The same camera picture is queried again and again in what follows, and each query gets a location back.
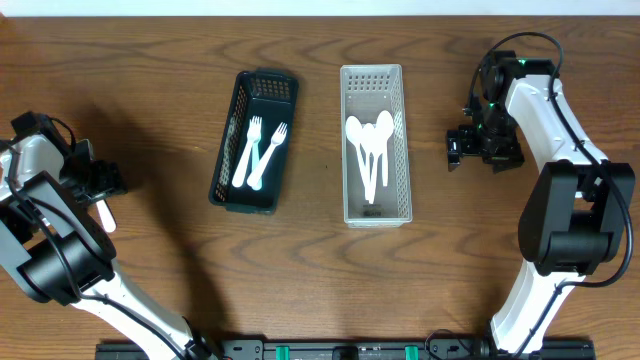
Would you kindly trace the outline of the mint green fork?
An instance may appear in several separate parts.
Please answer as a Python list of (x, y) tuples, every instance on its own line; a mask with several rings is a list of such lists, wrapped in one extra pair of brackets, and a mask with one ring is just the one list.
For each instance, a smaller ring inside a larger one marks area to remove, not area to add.
[(252, 180), (250, 186), (254, 191), (259, 191), (262, 188), (262, 180), (261, 179), (257, 179), (254, 177), (254, 174), (256, 173), (256, 171), (259, 169), (259, 165), (260, 165), (260, 160), (261, 160), (261, 155), (260, 155), (260, 141), (257, 140), (253, 145), (252, 145), (252, 154), (251, 154), (251, 174), (249, 176), (249, 179)]

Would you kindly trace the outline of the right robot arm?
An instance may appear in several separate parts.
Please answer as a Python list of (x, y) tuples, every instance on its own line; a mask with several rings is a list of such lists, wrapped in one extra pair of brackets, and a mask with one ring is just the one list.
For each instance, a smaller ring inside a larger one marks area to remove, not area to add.
[(475, 357), (531, 358), (562, 302), (617, 254), (635, 174), (615, 163), (582, 129), (564, 96), (558, 66), (491, 50), (478, 68), (481, 95), (464, 110), (472, 122), (446, 134), (450, 169), (479, 157), (495, 172), (520, 167), (522, 134), (539, 175), (518, 223), (523, 257), (504, 305), (490, 320), (491, 340)]

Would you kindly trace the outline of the black perforated plastic basket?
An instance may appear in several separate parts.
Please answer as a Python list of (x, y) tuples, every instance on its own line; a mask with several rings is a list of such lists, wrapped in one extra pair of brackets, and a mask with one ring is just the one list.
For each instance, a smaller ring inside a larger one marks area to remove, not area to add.
[[(284, 71), (259, 68), (242, 71), (236, 76), (208, 194), (212, 204), (233, 212), (271, 214), (275, 211), (293, 132), (298, 90), (297, 79)], [(287, 124), (286, 139), (275, 149), (262, 176), (259, 191), (254, 191), (247, 183), (251, 174), (251, 155), (243, 186), (234, 188), (232, 185), (253, 116), (262, 118), (261, 157), (279, 124)]]

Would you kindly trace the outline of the white wooden fork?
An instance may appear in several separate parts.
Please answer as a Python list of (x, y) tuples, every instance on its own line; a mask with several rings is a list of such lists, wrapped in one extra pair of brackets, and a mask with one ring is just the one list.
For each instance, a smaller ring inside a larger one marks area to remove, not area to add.
[(261, 139), (261, 128), (262, 118), (260, 116), (253, 116), (249, 122), (245, 147), (232, 178), (234, 188), (240, 188), (244, 184), (253, 145)]
[[(262, 179), (262, 176), (266, 170), (267, 165), (269, 164), (269, 161), (273, 153), (275, 152), (275, 149), (284, 143), (286, 136), (287, 136), (287, 124), (285, 122), (281, 122), (271, 137), (271, 143), (269, 147), (261, 157), (259, 169), (254, 174), (255, 178)], [(247, 183), (249, 186), (251, 182), (252, 180), (250, 180), (248, 177)]]

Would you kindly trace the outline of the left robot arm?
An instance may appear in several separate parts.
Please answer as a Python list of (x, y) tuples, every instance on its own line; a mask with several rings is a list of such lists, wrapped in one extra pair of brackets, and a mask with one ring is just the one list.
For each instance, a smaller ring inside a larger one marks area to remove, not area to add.
[(219, 359), (222, 351), (152, 299), (121, 269), (108, 198), (127, 186), (89, 140), (64, 122), (25, 112), (1, 142), (1, 266), (39, 303), (70, 305), (105, 321), (150, 359)]

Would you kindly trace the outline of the white wooden spoon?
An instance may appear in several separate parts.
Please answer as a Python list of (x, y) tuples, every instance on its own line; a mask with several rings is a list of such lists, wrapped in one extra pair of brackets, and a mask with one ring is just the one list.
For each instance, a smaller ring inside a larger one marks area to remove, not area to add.
[(111, 209), (106, 200), (100, 200), (96, 203), (98, 215), (102, 224), (102, 228), (107, 233), (113, 233), (117, 229), (117, 223)]

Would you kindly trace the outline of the white plastic spoon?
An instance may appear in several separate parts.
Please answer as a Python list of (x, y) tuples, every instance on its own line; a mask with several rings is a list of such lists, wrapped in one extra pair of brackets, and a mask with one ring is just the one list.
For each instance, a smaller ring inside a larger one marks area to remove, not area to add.
[[(365, 166), (366, 166), (367, 176), (369, 180), (371, 179), (371, 168), (372, 168), (372, 162), (373, 162), (373, 156), (370, 153), (369, 140), (371, 138), (372, 132), (374, 131), (374, 128), (375, 126), (372, 123), (367, 123), (364, 125), (363, 138), (361, 142), (362, 147), (365, 150), (365, 155), (366, 155)], [(368, 198), (369, 198), (369, 189), (368, 189), (368, 192), (366, 193), (366, 200), (369, 202)]]
[(366, 173), (366, 167), (361, 152), (361, 132), (362, 124), (355, 116), (349, 116), (346, 119), (346, 137), (347, 140), (355, 147), (356, 158), (359, 166), (361, 180), (364, 186), (364, 192), (369, 189), (369, 178)]
[(376, 125), (374, 128), (374, 131), (372, 132), (371, 138), (369, 140), (370, 153), (373, 156), (370, 187), (369, 187), (369, 198), (368, 198), (370, 204), (373, 204), (375, 200), (375, 192), (377, 187), (377, 176), (378, 176), (378, 162), (383, 150), (386, 148), (386, 143), (387, 143), (386, 133), (387, 133), (387, 130), (385, 126)]
[(388, 141), (394, 132), (394, 119), (389, 111), (383, 110), (378, 115), (376, 132), (377, 150), (382, 159), (382, 185), (387, 187), (389, 179)]

